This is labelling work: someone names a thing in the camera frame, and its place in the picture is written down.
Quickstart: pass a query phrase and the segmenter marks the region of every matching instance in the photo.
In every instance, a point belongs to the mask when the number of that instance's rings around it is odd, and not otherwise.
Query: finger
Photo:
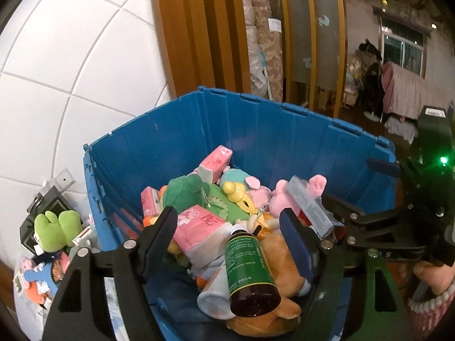
[[[447,265],[435,266],[427,261],[420,261],[414,266],[414,274],[424,281],[435,295],[440,295],[451,284],[455,275],[455,267]]]

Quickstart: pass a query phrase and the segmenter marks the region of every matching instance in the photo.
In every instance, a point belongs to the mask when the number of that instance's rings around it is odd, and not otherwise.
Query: bottle cap
[[[235,231],[247,231],[246,227],[243,224],[234,224],[231,228],[231,234]]]

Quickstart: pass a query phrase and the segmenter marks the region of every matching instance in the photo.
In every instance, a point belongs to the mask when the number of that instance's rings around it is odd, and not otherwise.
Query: teal plush toy
[[[245,190],[251,189],[258,190],[261,186],[261,182],[256,177],[249,175],[242,171],[242,169],[235,169],[227,167],[225,172],[220,178],[219,185],[223,188],[225,182],[238,182],[245,186]]]
[[[82,232],[77,211],[63,211],[59,217],[47,211],[35,218],[35,232],[45,252],[56,252],[65,246],[73,247],[72,240]]]

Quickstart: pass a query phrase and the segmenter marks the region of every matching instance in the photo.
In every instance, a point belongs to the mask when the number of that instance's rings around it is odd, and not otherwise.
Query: white tiled wall
[[[62,169],[87,215],[83,144],[169,99],[151,0],[23,0],[0,35],[0,259]]]

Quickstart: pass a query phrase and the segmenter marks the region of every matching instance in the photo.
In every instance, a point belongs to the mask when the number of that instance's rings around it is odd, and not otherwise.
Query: pink cloth
[[[431,331],[433,331],[442,319],[454,297],[455,292],[449,295],[449,298],[442,302],[441,305],[436,306],[433,310],[429,309],[428,311],[424,311],[422,313],[416,313],[408,307],[415,341],[424,341],[428,337]]]
[[[447,110],[449,92],[390,61],[383,65],[382,70],[385,113],[417,119],[424,105]]]

